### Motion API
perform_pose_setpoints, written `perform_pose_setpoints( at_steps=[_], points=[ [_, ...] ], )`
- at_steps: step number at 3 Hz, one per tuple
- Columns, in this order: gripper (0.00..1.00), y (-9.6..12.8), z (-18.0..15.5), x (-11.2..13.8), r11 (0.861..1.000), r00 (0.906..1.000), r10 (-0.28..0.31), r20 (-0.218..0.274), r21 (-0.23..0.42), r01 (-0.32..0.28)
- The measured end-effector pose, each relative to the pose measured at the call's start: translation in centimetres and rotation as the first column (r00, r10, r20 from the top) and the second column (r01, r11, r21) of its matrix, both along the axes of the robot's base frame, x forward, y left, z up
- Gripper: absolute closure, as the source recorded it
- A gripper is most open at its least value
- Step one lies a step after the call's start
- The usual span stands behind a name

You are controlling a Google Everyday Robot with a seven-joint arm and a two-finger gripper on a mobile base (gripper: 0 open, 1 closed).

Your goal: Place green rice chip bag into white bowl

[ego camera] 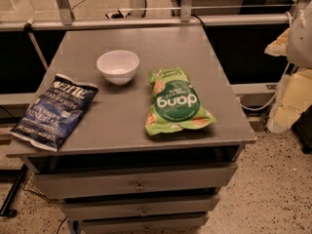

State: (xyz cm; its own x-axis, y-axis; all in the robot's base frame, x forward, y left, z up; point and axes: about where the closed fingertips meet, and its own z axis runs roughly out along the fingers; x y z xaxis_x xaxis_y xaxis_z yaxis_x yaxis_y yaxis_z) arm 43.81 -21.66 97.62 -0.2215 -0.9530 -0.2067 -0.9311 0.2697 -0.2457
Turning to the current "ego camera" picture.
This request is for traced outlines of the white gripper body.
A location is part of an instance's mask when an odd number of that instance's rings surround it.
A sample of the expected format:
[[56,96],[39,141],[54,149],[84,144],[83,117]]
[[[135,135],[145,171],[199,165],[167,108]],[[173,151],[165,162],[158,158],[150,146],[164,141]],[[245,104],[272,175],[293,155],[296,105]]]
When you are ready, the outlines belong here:
[[312,1],[299,11],[292,23],[287,58],[299,67],[312,68]]

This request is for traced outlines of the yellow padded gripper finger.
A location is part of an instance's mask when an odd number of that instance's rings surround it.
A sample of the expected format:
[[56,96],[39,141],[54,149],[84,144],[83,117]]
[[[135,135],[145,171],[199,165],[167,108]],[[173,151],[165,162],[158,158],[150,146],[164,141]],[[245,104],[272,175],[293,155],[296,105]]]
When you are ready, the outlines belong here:
[[299,68],[292,75],[284,75],[278,86],[266,124],[271,133],[288,130],[312,105],[312,70]]
[[286,29],[276,40],[270,43],[264,53],[273,57],[285,57],[287,55],[287,44],[290,30]]

